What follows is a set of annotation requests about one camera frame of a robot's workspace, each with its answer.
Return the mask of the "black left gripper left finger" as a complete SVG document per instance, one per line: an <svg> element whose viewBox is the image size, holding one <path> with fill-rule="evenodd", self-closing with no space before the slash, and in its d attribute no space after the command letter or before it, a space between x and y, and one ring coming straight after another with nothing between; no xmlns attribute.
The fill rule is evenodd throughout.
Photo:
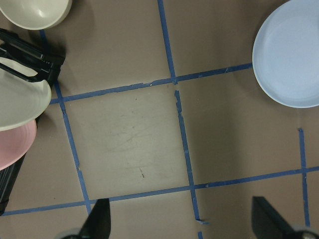
<svg viewBox="0 0 319 239"><path fill-rule="evenodd" d="M98 199L82 226L81 239L108 239L111 233L110 201L108 198Z"/></svg>

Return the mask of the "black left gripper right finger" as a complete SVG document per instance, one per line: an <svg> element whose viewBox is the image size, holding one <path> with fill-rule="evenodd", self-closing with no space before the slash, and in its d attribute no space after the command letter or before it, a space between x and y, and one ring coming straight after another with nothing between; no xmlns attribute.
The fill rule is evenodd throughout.
<svg viewBox="0 0 319 239"><path fill-rule="evenodd" d="M302 239L264 197L252 198L251 224L257 239Z"/></svg>

